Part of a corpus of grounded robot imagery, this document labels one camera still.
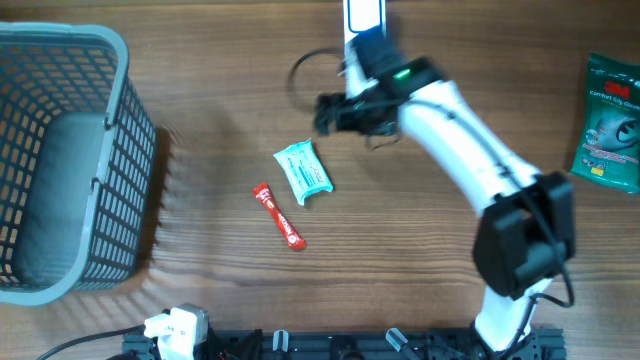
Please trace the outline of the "mint green tissue packet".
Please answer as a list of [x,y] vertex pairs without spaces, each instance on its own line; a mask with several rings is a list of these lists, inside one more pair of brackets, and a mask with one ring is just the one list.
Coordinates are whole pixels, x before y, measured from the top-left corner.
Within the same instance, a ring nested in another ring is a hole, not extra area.
[[332,192],[334,186],[317,157],[312,140],[298,142],[274,154],[282,167],[297,203],[319,192]]

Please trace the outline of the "red Nescafe coffee stick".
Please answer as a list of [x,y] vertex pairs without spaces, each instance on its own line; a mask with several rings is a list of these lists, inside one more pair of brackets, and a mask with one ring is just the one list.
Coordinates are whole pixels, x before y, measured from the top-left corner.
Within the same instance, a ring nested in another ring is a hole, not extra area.
[[280,210],[269,185],[261,183],[252,188],[252,193],[273,218],[287,246],[292,250],[305,249],[307,246],[306,241]]

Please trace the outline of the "green 3M gloves packet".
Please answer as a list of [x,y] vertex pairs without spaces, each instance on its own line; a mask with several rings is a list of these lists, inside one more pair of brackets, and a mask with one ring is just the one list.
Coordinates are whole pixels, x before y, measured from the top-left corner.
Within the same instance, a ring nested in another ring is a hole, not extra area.
[[639,66],[593,53],[585,82],[585,125],[571,172],[639,192]]

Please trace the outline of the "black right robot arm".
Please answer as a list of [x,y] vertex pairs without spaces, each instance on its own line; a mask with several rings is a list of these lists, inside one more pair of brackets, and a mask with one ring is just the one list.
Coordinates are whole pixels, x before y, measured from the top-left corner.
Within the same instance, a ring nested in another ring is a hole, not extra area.
[[383,26],[348,31],[346,90],[317,100],[315,130],[406,136],[459,187],[480,223],[472,248],[486,284],[473,322],[482,356],[507,359],[531,337],[537,303],[575,303],[567,262],[576,254],[573,188],[508,148],[428,59],[408,60]]

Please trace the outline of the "white barcode scanner box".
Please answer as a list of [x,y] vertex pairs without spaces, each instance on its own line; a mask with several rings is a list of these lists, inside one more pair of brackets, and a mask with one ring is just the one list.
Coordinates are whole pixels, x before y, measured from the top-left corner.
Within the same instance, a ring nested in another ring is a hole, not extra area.
[[386,33],[385,0],[343,0],[344,52],[359,33],[379,27]]

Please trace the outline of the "grey plastic mesh basket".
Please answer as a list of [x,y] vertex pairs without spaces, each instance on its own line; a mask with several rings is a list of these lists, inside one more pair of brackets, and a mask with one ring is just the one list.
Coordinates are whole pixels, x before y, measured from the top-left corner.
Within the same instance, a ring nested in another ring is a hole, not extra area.
[[1,300],[40,306],[136,268],[157,147],[124,39],[1,26]]

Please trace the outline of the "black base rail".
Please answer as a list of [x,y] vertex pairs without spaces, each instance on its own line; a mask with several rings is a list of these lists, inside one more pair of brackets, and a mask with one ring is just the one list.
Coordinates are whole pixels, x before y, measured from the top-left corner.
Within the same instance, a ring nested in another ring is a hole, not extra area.
[[[194,359],[537,359],[565,360],[561,329],[534,329],[506,358],[490,355],[470,328],[404,331],[407,340],[397,350],[384,332],[276,332],[214,331],[196,345]],[[142,331],[123,336],[122,353],[108,359],[161,359],[159,340]]]

